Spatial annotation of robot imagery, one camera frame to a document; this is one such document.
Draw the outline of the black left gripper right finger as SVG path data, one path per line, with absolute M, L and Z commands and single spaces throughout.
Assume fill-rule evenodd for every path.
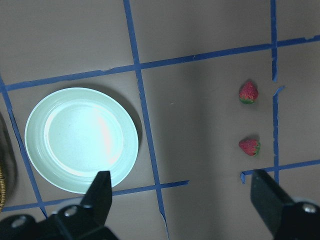
M 295 201 L 263 169 L 253 171 L 250 200 L 272 235 L 281 228 L 284 209 L 295 205 Z

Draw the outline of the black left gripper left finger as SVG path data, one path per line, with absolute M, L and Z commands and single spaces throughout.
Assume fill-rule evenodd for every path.
M 112 206 L 112 184 L 110 171 L 99 171 L 92 181 L 80 206 L 89 210 L 93 220 L 103 226 Z

